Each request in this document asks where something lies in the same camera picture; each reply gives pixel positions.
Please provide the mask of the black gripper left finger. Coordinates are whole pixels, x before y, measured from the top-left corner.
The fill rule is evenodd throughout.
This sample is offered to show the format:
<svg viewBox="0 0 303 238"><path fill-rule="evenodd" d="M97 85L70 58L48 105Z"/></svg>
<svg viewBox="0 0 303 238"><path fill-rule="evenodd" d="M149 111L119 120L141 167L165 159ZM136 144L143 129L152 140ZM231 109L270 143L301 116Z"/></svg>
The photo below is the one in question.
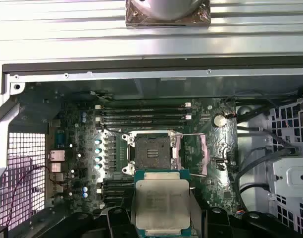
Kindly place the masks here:
<svg viewBox="0 0 303 238"><path fill-rule="evenodd" d="M41 233L39 238L132 238L133 224L124 208L109 208L97 218L77 212Z"/></svg>

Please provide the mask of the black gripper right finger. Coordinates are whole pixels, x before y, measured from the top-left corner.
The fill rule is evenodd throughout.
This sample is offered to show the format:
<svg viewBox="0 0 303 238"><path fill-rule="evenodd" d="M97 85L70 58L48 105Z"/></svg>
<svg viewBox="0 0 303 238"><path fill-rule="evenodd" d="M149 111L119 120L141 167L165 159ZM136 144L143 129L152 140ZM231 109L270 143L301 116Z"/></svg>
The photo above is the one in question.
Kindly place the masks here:
<svg viewBox="0 0 303 238"><path fill-rule="evenodd" d="M269 214L247 212L241 218L220 207L210 207L200 192L190 193L191 223L200 238L298 238Z"/></svg>

